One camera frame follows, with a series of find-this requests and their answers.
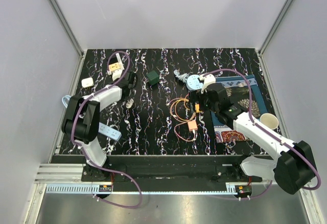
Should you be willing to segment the light blue power strip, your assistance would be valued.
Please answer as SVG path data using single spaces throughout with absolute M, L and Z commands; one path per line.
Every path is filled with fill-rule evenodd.
M 109 137 L 110 139 L 112 139 L 114 141 L 119 141 L 122 136 L 121 132 L 119 132 L 118 130 L 116 130 L 112 127 L 109 127 L 101 122 L 99 123 L 99 133 L 106 137 Z

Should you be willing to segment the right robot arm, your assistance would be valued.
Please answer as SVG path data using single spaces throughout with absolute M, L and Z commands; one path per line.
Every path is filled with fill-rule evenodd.
M 249 176 L 273 180 L 288 194 L 309 189 L 307 184 L 313 178 L 317 179 L 317 184 L 310 189 L 320 187 L 321 177 L 308 143 L 296 143 L 262 124 L 251 114 L 251 108 L 231 102 L 226 89 L 219 83 L 208 85 L 204 91 L 190 91 L 189 98 L 192 109 L 198 106 L 201 111 L 211 111 L 220 123 L 243 134 L 271 157 L 269 160 L 245 157 L 232 168 L 235 180 L 241 182 Z

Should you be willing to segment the beige travel adapter cube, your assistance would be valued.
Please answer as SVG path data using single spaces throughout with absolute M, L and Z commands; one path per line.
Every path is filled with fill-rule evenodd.
M 114 72 L 114 71 L 119 70 L 119 69 L 121 69 L 121 66 L 120 66 L 119 62 L 115 62 L 115 63 L 112 63 L 112 64 L 108 65 L 108 70 L 110 72 Z

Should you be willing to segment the white cube socket adapter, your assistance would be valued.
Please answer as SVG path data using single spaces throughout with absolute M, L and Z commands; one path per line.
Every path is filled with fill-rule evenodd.
M 122 73 L 123 73 L 122 70 L 116 70 L 116 71 L 114 71 L 114 72 L 112 73 L 112 80 L 113 80 L 113 81 L 118 80 L 118 79 L 121 77 Z

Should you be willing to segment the yellow USB charger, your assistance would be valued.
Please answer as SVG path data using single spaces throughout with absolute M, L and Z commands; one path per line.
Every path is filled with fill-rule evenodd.
M 194 104 L 194 111 L 195 111 L 195 113 L 201 113 L 201 112 L 202 112 L 199 103 L 195 103 L 195 104 Z

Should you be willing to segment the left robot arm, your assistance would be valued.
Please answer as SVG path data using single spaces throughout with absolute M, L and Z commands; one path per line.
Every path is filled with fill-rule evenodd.
M 105 165 L 107 156 L 98 141 L 100 113 L 129 97 L 136 83 L 136 73 L 127 72 L 118 83 L 108 84 L 90 95 L 74 95 L 68 101 L 61 130 L 81 148 L 86 163 L 94 167 L 92 175 L 99 181 L 105 181 L 110 176 L 110 168 Z

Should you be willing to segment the white multicolour power strip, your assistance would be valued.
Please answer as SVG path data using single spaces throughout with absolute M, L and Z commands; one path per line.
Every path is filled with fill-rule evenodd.
M 107 73 L 112 78 L 113 82 L 121 77 L 125 68 L 120 53 L 115 53 L 112 58 L 108 60 L 107 67 Z

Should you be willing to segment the green cube socket adapter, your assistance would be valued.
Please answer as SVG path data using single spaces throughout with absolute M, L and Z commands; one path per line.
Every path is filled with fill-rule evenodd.
M 149 83 L 150 86 L 159 83 L 159 80 L 160 80 L 159 74 L 154 70 L 147 73 L 146 77 L 148 79 L 148 83 Z

